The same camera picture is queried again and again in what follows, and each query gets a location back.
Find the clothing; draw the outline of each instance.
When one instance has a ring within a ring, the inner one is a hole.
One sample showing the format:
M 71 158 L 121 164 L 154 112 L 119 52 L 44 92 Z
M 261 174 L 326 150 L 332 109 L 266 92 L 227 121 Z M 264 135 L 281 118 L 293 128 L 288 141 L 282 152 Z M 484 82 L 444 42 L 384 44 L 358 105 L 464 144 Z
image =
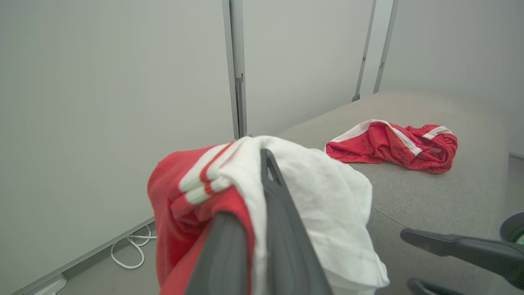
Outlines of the clothing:
M 330 283 L 339 288 L 359 291 L 373 290 L 389 284 L 386 267 L 373 250 L 366 230 L 372 198 L 372 186 L 369 180 L 360 172 L 332 160 L 319 150 L 306 149 L 272 136 L 258 136 L 241 138 L 233 143 L 208 149 L 200 155 L 196 163 L 184 159 L 183 156 L 184 153 L 194 151 L 181 152 L 178 153 L 177 158 L 184 163 L 177 163 L 176 160 L 163 163 L 164 160 L 155 169 L 149 182 L 149 196 L 155 208 L 155 217 L 157 212 L 164 215 L 171 213 L 170 219 L 163 218 L 159 221 L 156 218 L 157 227 L 162 229 L 162 232 L 158 233 L 159 239 L 161 235 L 169 234 L 167 231 L 172 230 L 172 224 L 191 221 L 193 226 L 185 226 L 177 230 L 190 231 L 193 237 L 190 242 L 197 246 L 188 247 L 186 245 L 189 244 L 188 242 L 176 238 L 166 240 L 171 244 L 164 242 L 162 248 L 159 246 L 157 263 L 168 266 L 161 267 L 163 279 L 160 279 L 159 274 L 160 284 L 163 285 L 162 293 L 168 293 L 164 292 L 164 286 L 169 284 L 169 280 L 180 281 L 173 274 L 167 273 L 169 269 L 177 270 L 179 267 L 177 261 L 185 259 L 184 256 L 171 259 L 171 256 L 166 255 L 165 252 L 169 252 L 170 247 L 177 248 L 178 243 L 185 243 L 185 248 L 178 250 L 180 253 L 189 252 L 191 249 L 194 251 L 190 254 L 194 255 L 195 252 L 200 251 L 201 244 L 198 242 L 203 241 L 203 238 L 196 237 L 195 233 L 204 235 L 205 231 L 194 231 L 194 227 L 201 228 L 202 220 L 207 220 L 199 215 L 202 213 L 200 207 L 207 206 L 208 202 L 214 200 L 215 194 L 238 193 L 249 212 L 255 237 L 250 274 L 251 294 L 267 294 L 267 215 L 260 179 L 262 148 L 269 149 L 273 153 Z M 186 167 L 178 168 L 181 175 L 164 176 L 166 171 L 169 171 L 170 165 Z M 226 191 L 231 188 L 234 188 L 234 191 L 227 193 Z M 169 198 L 174 198 L 172 203 L 166 202 Z M 187 218 L 185 217 L 187 215 L 191 217 L 196 215 L 197 218 Z M 162 261 L 163 259 L 171 259 L 171 261 L 166 263 Z M 196 259 L 188 260 L 193 264 L 187 262 L 183 267 L 190 273 Z
M 402 128 L 368 120 L 328 142 L 324 151 L 345 163 L 393 162 L 411 170 L 440 174 L 451 169 L 457 138 L 439 125 Z

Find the red and white garment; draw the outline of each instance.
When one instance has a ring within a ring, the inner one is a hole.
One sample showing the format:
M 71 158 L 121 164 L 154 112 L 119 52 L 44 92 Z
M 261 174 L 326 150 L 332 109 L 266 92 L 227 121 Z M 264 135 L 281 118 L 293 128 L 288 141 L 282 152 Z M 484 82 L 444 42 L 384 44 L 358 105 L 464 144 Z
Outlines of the red and white garment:
M 439 125 L 402 128 L 383 120 L 368 120 L 325 145 L 324 151 L 345 163 L 393 162 L 411 170 L 440 174 L 451 169 L 457 138 Z
M 262 148 L 275 156 L 332 286 L 358 294 L 387 286 L 386 267 L 366 230 L 372 201 L 369 180 L 319 150 L 258 136 L 173 153 L 153 172 L 148 193 L 157 223 L 161 294 L 183 294 L 209 220 L 221 210 L 237 215 L 248 232 L 250 294 L 268 293 Z

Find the looped white cord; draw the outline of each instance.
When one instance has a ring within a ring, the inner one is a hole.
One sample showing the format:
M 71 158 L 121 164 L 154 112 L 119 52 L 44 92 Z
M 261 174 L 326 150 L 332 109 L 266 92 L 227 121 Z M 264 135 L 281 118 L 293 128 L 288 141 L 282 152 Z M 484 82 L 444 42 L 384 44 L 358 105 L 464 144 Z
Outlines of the looped white cord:
M 116 245 L 116 243 L 114 243 L 111 246 L 111 258 L 113 259 L 114 262 L 116 262 L 116 264 L 120 265 L 123 268 L 135 269 L 135 268 L 139 268 L 144 263 L 144 259 L 145 259 L 144 252 L 142 251 L 142 249 L 140 249 L 140 247 L 142 247 L 143 245 L 147 244 L 147 242 L 149 242 L 149 240 L 157 238 L 156 236 L 152 236 L 151 235 L 151 228 L 149 228 L 149 225 L 146 225 L 146 227 L 147 227 L 147 231 L 148 231 L 148 235 L 147 236 L 129 235 L 129 236 L 126 237 L 126 239 L 131 243 L 131 245 L 133 245 L 138 250 L 138 252 L 140 253 L 140 256 L 142 257 L 142 260 L 140 261 L 140 263 L 137 264 L 137 265 L 130 266 L 130 265 L 125 265 L 122 262 L 118 261 L 118 259 L 116 259 L 115 255 L 113 254 L 113 250 L 115 249 L 115 245 Z M 146 239 L 146 241 L 143 242 L 142 244 L 137 244 L 137 243 L 135 243 L 133 238 Z

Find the red fabric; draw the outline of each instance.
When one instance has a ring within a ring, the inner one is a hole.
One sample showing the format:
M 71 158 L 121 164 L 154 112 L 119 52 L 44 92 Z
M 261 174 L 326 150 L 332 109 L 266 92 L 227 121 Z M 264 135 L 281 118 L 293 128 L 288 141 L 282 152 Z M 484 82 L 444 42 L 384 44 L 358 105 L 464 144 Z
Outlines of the red fabric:
M 434 174 L 451 169 L 458 145 L 453 134 L 439 133 L 429 140 L 423 136 L 439 127 L 438 125 L 424 125 L 422 128 L 408 126 L 405 129 L 390 125 L 391 127 L 382 122 L 372 122 L 366 132 L 356 137 L 341 142 L 328 142 L 326 153 L 345 163 L 389 161 L 411 170 Z M 415 156 L 414 150 L 407 147 L 392 128 L 402 132 L 422 151 Z
M 199 205 L 188 203 L 179 189 L 182 177 L 211 148 L 172 153 L 158 164 L 149 179 L 148 194 L 157 227 L 157 277 L 161 295 L 183 295 L 208 234 L 209 221 L 220 211 L 235 214 L 246 228 L 248 269 L 251 270 L 255 236 L 247 207 L 236 188 L 231 186 L 219 193 L 213 192 L 211 198 Z

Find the metal hinge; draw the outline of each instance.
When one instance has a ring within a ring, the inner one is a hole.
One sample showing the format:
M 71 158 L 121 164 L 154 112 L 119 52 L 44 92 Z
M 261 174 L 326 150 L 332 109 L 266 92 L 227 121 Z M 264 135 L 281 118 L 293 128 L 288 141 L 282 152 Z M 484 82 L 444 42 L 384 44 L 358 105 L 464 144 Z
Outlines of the metal hinge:
M 360 99 L 360 93 L 355 95 L 355 96 L 353 96 L 353 99 L 351 100 L 351 102 L 359 100 L 359 99 Z

